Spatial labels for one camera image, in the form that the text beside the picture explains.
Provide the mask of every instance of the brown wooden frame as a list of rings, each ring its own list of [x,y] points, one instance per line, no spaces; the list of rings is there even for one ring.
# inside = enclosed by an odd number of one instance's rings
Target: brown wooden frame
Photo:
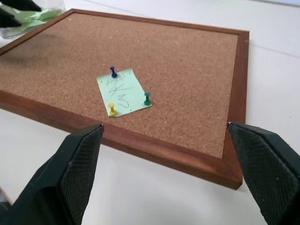
[[[249,43],[248,31],[71,9],[34,31],[2,47],[0,49],[0,56],[73,13],[238,35],[227,121],[245,122]],[[72,112],[67,112],[65,110],[2,90],[0,90],[0,108],[68,132],[72,132],[76,129],[95,123],[101,123],[100,121],[74,114]],[[102,143],[132,155],[204,178],[229,188],[237,189],[242,184],[240,165],[228,131],[226,131],[225,134],[222,159],[169,144],[110,124],[105,124],[105,133]]]

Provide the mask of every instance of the white surface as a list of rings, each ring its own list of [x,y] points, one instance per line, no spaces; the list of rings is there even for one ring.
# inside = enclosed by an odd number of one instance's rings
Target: white surface
[[[94,2],[68,0],[66,7],[250,30],[247,124],[278,133],[300,152],[299,8],[246,0]],[[0,186],[13,201],[66,135],[0,110]],[[82,224],[266,223],[245,184],[233,191],[102,145]]]

